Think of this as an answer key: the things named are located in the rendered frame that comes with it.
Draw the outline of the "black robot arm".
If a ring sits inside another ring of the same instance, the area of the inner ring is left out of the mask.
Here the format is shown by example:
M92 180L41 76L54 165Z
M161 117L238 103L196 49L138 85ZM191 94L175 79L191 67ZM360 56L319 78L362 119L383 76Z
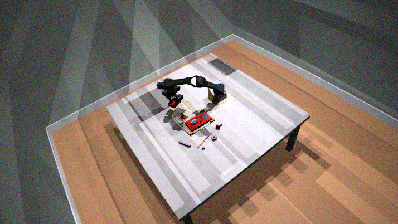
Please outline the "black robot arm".
M193 77L196 77L196 85L191 83L191 79ZM186 77L174 80L170 78L165 78L163 82L157 82L157 89L173 90L174 88L176 88L175 91L177 93L177 91L180 91L180 86L178 85L187 84L197 88L207 87L213 89L216 96L225 94L225 85L223 83L214 84L199 75L195 75L193 77Z

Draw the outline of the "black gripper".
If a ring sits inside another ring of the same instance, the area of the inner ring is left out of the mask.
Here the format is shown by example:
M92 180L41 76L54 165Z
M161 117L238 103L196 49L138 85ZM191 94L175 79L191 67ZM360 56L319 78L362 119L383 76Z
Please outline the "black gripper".
M183 99L183 95L177 95L175 89L176 88L174 88L173 90L163 90L162 95L164 95L169 101L171 101L171 97L176 97L175 102L178 104L178 102Z

